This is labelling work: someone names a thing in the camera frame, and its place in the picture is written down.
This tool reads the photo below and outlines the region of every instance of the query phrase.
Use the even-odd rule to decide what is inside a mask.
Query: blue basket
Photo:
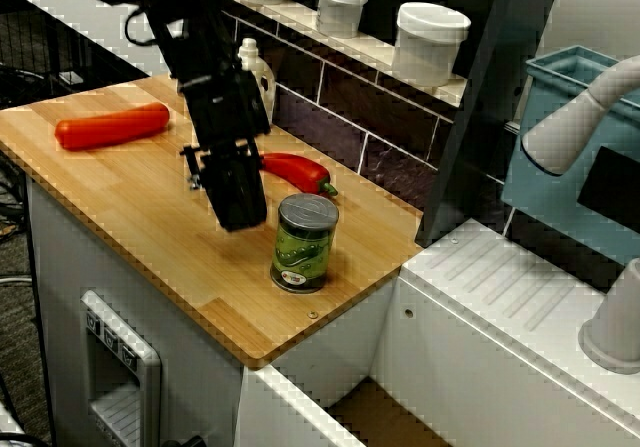
[[[617,62],[581,46],[527,61],[527,73],[533,82],[520,124],[520,138]],[[625,95],[611,108],[582,154],[560,177],[545,174],[532,164],[518,141],[502,200],[626,265],[640,257],[640,234],[577,201],[601,146],[640,162],[640,89]]]

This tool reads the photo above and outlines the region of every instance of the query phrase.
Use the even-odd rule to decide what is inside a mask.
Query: can
[[[327,278],[338,208],[315,194],[294,194],[280,203],[271,278],[297,294],[320,290]]]

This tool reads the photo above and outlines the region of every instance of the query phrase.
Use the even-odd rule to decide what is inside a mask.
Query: red chili pepper
[[[329,171],[306,157],[281,152],[266,153],[262,155],[262,170],[283,178],[306,194],[338,195],[330,183]]]

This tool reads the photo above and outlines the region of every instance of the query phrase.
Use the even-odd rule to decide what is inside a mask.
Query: green stem
[[[329,182],[325,182],[324,184],[322,184],[322,190],[326,193],[328,193],[330,196],[335,197],[336,195],[338,195],[338,191],[336,190],[336,188],[331,185]]]

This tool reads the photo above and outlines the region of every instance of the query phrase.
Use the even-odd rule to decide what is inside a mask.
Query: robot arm
[[[127,38],[157,45],[178,81],[199,146],[185,147],[194,186],[203,187],[218,221],[227,231],[253,227],[266,219],[260,156],[254,138],[267,134],[269,121],[255,77],[242,70],[237,49],[221,20],[216,0],[100,0],[137,5],[127,19]],[[150,41],[131,39],[128,24],[145,14]],[[168,25],[183,21],[181,35]],[[201,151],[200,163],[196,152]]]

